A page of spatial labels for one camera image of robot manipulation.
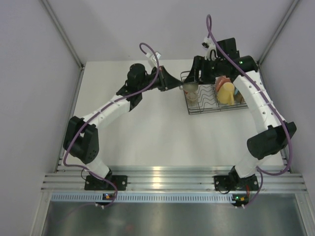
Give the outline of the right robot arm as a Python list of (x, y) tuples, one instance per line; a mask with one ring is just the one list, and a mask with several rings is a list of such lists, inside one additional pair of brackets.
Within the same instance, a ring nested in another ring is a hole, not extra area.
[(240, 190), (248, 184), (257, 167), (267, 157), (285, 147), (292, 147), (291, 138), (296, 132), (295, 123), (286, 122), (273, 105), (264, 88), (256, 62), (251, 56), (241, 57), (235, 38), (219, 42), (205, 38), (202, 46), (207, 53), (195, 56), (192, 68), (184, 80), (183, 90), (197, 91), (197, 86), (213, 85), (220, 77), (228, 78), (227, 85), (238, 90), (253, 117), (257, 134), (247, 140), (248, 152), (230, 171), (230, 184)]

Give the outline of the pink ceramic mug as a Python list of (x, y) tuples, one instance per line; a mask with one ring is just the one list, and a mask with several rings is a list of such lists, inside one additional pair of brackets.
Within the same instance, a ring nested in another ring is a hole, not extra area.
[(226, 77), (226, 76), (220, 76), (216, 79), (216, 82), (215, 82), (215, 91), (216, 92), (219, 92), (220, 88), (222, 87), (223, 84), (225, 83), (230, 83), (231, 80), (229, 77)]

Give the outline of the grey wire dish rack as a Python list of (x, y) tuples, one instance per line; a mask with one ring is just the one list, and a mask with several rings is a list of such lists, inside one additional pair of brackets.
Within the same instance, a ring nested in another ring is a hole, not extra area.
[(234, 105), (221, 104), (217, 100), (214, 85), (199, 85), (196, 93), (198, 94), (198, 103), (193, 107), (188, 105), (186, 93), (184, 93), (189, 115), (240, 110), (248, 107), (245, 102), (242, 104), (235, 102)]

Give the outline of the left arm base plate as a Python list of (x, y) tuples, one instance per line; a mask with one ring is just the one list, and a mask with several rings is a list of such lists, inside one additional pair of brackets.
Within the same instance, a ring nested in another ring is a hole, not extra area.
[[(127, 187), (127, 176), (125, 175), (112, 175), (110, 180), (118, 191), (125, 191)], [(84, 190), (88, 191), (113, 191), (114, 187), (100, 179), (95, 178), (94, 176), (88, 175), (86, 177)]]

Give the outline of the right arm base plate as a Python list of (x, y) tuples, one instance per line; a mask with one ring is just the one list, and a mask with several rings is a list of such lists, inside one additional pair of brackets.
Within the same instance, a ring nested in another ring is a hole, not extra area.
[(259, 189), (256, 175), (236, 179), (228, 175), (217, 175), (214, 176), (214, 185), (215, 190), (223, 194), (227, 194), (230, 191), (257, 191)]

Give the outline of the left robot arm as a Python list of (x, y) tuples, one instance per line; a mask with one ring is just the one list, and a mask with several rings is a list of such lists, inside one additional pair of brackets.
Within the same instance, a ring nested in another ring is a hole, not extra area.
[(78, 158), (81, 162), (78, 167), (92, 173), (100, 189), (108, 189), (112, 185), (111, 170), (98, 157), (99, 130), (133, 110), (142, 100), (143, 92), (151, 89), (167, 91), (182, 84), (164, 66), (154, 67), (151, 73), (147, 73), (144, 65), (133, 64), (125, 84), (109, 102), (82, 118), (73, 116), (69, 120), (63, 142), (65, 154)]

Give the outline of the yellow ceramic mug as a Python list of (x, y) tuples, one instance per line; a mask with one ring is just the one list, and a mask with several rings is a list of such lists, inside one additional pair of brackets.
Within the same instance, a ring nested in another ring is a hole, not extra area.
[(231, 82), (224, 83), (217, 93), (217, 99), (221, 104), (234, 105), (235, 86)]

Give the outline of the dark brown mug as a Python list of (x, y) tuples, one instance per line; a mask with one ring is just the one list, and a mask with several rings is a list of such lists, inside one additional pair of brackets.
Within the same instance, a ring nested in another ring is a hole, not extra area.
[(244, 100), (244, 98), (240, 92), (238, 92), (236, 95), (234, 95), (234, 100), (239, 104), (242, 104), (245, 102), (245, 100)]

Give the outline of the grey-brown stoneware cup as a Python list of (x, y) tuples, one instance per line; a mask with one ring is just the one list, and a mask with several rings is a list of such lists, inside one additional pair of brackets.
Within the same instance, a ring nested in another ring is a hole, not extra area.
[(198, 83), (184, 83), (179, 86), (179, 89), (184, 93), (196, 92), (198, 90)]

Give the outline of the fluted beige small cup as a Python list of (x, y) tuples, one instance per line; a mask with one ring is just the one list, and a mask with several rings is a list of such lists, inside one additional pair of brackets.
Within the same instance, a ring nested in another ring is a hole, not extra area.
[(190, 107), (195, 106), (198, 103), (198, 94), (196, 92), (188, 92), (186, 94), (187, 103)]

